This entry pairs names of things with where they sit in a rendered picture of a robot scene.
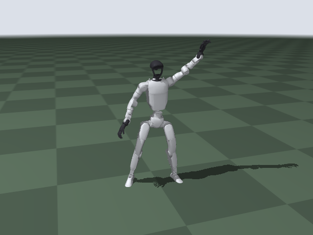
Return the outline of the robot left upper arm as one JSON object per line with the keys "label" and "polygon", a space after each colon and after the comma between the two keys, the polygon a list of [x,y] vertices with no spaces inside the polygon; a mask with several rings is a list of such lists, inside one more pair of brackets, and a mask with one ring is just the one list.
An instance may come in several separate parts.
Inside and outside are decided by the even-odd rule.
{"label": "robot left upper arm", "polygon": [[168,81],[169,87],[173,86],[178,80],[180,80],[183,76],[189,74],[189,69],[187,66],[183,66],[181,71],[174,74],[172,77],[168,77],[166,80]]}

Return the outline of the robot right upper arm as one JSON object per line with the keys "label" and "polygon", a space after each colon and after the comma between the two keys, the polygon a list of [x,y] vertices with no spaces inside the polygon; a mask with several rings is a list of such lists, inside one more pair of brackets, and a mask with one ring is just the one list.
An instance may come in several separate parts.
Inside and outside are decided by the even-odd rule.
{"label": "robot right upper arm", "polygon": [[139,83],[135,93],[133,94],[133,97],[131,98],[133,100],[132,107],[136,107],[138,102],[137,100],[140,98],[143,92],[147,91],[148,89],[148,82],[141,82]]}

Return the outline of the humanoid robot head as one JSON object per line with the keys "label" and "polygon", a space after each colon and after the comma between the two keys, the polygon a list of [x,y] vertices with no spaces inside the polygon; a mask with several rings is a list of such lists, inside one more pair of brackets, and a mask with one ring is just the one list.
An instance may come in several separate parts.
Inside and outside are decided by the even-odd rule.
{"label": "humanoid robot head", "polygon": [[[153,78],[155,78],[156,80],[153,80],[153,81],[161,81],[161,79],[159,79],[162,75],[162,72],[163,72],[163,64],[158,61],[158,60],[154,60],[150,63],[150,68],[152,69],[152,72],[154,74]],[[158,69],[161,69],[161,73],[160,74],[155,74],[154,70],[158,70]]]}

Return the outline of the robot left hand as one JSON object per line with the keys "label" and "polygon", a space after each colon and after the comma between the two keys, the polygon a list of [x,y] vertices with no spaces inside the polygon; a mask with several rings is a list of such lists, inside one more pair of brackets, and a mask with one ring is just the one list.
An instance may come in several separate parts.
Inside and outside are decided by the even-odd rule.
{"label": "robot left hand", "polygon": [[200,46],[199,52],[197,54],[197,58],[199,59],[201,55],[203,55],[203,51],[205,50],[205,47],[208,43],[211,43],[210,40],[204,40],[203,43]]}

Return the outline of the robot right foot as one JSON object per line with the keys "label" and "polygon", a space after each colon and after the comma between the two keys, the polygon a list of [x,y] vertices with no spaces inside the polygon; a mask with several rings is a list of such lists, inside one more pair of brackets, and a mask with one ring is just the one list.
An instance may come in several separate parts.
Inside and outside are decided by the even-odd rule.
{"label": "robot right foot", "polygon": [[127,181],[126,181],[126,183],[125,183],[125,186],[126,187],[131,187],[132,186],[132,184],[133,184],[133,180],[134,180],[134,174],[133,174],[133,177],[131,178],[132,176],[130,176],[130,177],[128,177],[127,178]]}

